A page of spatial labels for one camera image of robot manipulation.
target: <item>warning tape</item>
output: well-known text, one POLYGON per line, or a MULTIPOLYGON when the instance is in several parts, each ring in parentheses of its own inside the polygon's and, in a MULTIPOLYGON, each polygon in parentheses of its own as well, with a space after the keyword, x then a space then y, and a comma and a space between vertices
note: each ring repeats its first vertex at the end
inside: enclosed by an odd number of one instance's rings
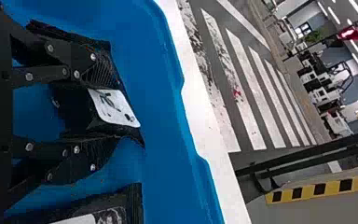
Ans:
POLYGON ((266 194, 267 204, 291 203, 358 191, 358 176, 266 194))

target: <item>screw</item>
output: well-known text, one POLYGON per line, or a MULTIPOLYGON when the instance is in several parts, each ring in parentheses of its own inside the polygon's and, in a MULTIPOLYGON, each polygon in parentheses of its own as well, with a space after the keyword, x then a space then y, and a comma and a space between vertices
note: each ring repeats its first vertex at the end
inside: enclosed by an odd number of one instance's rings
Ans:
POLYGON ((47 180, 48 181, 51 181, 53 179, 53 174, 52 173, 48 173, 48 178, 47 178, 47 180))
POLYGON ((52 45, 48 45, 48 51, 50 51, 50 52, 54 51, 54 48, 52 45))
POLYGON ((75 78, 80 78, 80 73, 79 73, 79 71, 75 70, 75 72, 74 72, 74 77, 75 77, 75 78))
POLYGON ((95 56, 95 54, 93 54, 93 53, 90 55, 90 57, 94 62, 95 62, 95 60, 97 60, 97 56, 95 56))
POLYGON ((34 75, 32 75, 32 73, 27 73, 27 74, 25 75, 25 79, 26 79, 27 81, 32 81, 32 80, 34 80, 34 75))
POLYGON ((56 107, 56 108, 60 108, 60 103, 56 100, 54 100, 53 97, 51 97, 51 102, 53 103, 53 105, 56 107))
POLYGON ((80 147, 79 146, 75 146, 74 147, 74 153, 78 154, 80 152, 80 147))
POLYGON ((91 171, 95 171, 95 170, 97 169, 97 167, 95 166, 95 164, 92 164, 92 165, 89 167, 89 169, 90 169, 91 171))
POLYGON ((25 146, 25 150, 27 150, 27 151, 32 151, 32 150, 34 150, 34 144, 28 143, 28 144, 25 146))
POLYGON ((68 150, 65 149, 65 150, 62 152, 62 156, 63 156, 63 157, 67 157, 67 156, 68 156, 68 150))

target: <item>black bracket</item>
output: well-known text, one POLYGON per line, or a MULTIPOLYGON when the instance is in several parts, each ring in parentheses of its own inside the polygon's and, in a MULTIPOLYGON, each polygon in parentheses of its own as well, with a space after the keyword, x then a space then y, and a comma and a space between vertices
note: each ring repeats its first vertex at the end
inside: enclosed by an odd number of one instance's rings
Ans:
POLYGON ((70 184, 101 169, 118 142, 102 133, 67 133, 53 143, 13 135, 14 89, 50 82, 87 87, 83 76, 99 62, 94 48, 65 39, 68 36, 46 36, 43 32, 49 28, 40 26, 43 23, 34 21, 24 29, 0 7, 0 215, 40 184, 70 184), (12 59, 23 67, 13 67, 12 59), (12 159, 21 161, 13 167, 12 159))

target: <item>blue plastic tray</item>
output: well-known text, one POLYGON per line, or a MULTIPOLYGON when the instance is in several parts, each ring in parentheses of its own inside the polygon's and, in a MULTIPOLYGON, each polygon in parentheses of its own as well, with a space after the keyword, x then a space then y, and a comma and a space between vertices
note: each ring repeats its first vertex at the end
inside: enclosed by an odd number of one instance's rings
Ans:
MULTIPOLYGON (((42 186, 7 216, 143 183, 145 223, 222 223, 207 162, 197 155, 181 98, 184 83, 170 31, 151 0, 5 0, 25 25, 43 21, 68 32, 109 40, 146 148, 123 139, 104 168, 74 186, 42 186)), ((64 129, 46 85, 14 94, 15 134, 54 140, 64 129)))

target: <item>gray floor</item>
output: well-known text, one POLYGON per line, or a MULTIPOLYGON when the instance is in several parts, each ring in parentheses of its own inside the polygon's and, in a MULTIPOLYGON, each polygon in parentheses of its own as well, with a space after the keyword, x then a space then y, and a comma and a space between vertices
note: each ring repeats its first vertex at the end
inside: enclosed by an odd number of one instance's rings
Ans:
MULTIPOLYGON (((313 105, 310 103, 308 95, 305 93, 303 87, 299 83, 299 79, 297 78, 298 80, 296 80, 295 78, 288 77, 288 69, 280 60, 280 52, 277 50, 276 46, 274 46, 274 39, 271 37, 270 33, 267 31, 266 27, 261 21, 263 16, 260 16, 260 12, 258 10, 260 10, 260 8, 263 9, 262 5, 258 5, 258 3, 254 4, 251 1, 252 0, 229 0, 231 5, 234 6, 243 15, 243 17, 245 17, 246 20, 250 22, 255 27, 255 29, 267 39, 271 50, 267 49, 259 39, 255 38, 247 29, 245 29, 245 27, 243 27, 243 25, 235 17, 233 17, 230 12, 222 7, 222 5, 217 2, 217 0, 177 0, 179 8, 182 10, 182 16, 185 21, 186 29, 189 34, 193 50, 195 54, 199 56, 198 62, 201 73, 207 77, 204 79, 206 82, 205 84, 210 87, 211 85, 215 85, 216 88, 221 92, 221 96, 224 102, 222 106, 227 110, 229 121, 236 135, 236 139, 238 140, 241 151, 229 154, 235 170, 246 167, 254 161, 265 161, 282 154, 298 151, 305 147, 311 147, 311 144, 309 146, 305 146, 304 143, 299 147, 291 146, 288 135, 283 129, 283 123, 280 119, 280 115, 278 114, 270 95, 267 93, 267 87, 261 77, 263 74, 260 74, 259 70, 257 69, 255 60, 252 58, 252 54, 249 51, 249 48, 257 52, 262 61, 266 60, 268 63, 271 63, 274 66, 276 71, 281 71, 284 75, 286 75, 285 78, 288 82, 288 85, 291 87, 294 95, 297 97, 297 101, 300 102, 300 107, 305 114, 313 136, 316 138, 319 144, 328 141, 328 139, 324 139, 325 131, 321 128, 322 123, 319 119, 319 116, 317 115, 315 108, 313 108, 313 105), (211 15, 216 20, 223 42, 226 43, 227 52, 224 50, 216 50, 216 48, 219 47, 216 46, 216 36, 211 35, 210 24, 205 20, 205 14, 203 14, 202 10, 211 15), (260 85, 260 88, 265 93, 272 117, 277 123, 279 133, 282 135, 282 139, 286 145, 284 148, 276 148, 272 142, 273 136, 271 136, 271 134, 268 132, 267 123, 263 119, 264 117, 262 113, 264 113, 264 111, 260 111, 258 108, 257 101, 259 99, 254 97, 254 93, 250 88, 250 85, 254 85, 254 83, 251 83, 245 78, 245 75, 241 69, 241 64, 236 57, 235 49, 230 44, 230 39, 227 35, 227 32, 225 32, 226 29, 238 37, 241 40, 241 44, 245 48, 246 55, 248 55, 250 64, 255 72, 256 79, 260 85), (251 110, 253 111, 259 131, 264 138, 264 142, 267 147, 266 150, 254 150, 252 148, 250 136, 246 131, 243 116, 241 116, 241 112, 239 110, 239 104, 236 97, 233 96, 232 86, 230 86, 231 82, 229 78, 227 78, 227 70, 229 70, 229 68, 226 67, 226 63, 222 63, 222 60, 224 61, 227 59, 231 59, 230 61, 238 74, 239 81, 244 90, 244 97, 246 97, 251 110)), ((268 76, 268 78, 272 79, 270 72, 267 72, 264 76, 268 76)), ((282 102, 282 96, 280 94, 278 95, 280 102, 282 102)), ((300 139, 300 134, 294 125, 294 119, 289 116, 288 108, 286 106, 283 106, 283 108, 284 113, 289 118, 290 126, 296 133, 296 138, 300 139)), ((306 131, 304 125, 301 122, 300 125, 301 129, 305 133, 306 131)), ((311 142, 311 139, 308 135, 307 138, 308 141, 311 142)), ((327 172, 329 172, 328 167, 322 165, 288 175, 278 176, 277 181, 279 183, 284 183, 288 180, 301 179, 307 176, 319 175, 327 172)), ((248 177, 239 178, 239 183, 242 195, 246 202, 250 202, 252 199, 260 195, 260 192, 257 192, 253 183, 248 177)), ((269 188, 268 182, 263 183, 263 185, 265 185, 267 189, 269 188)))

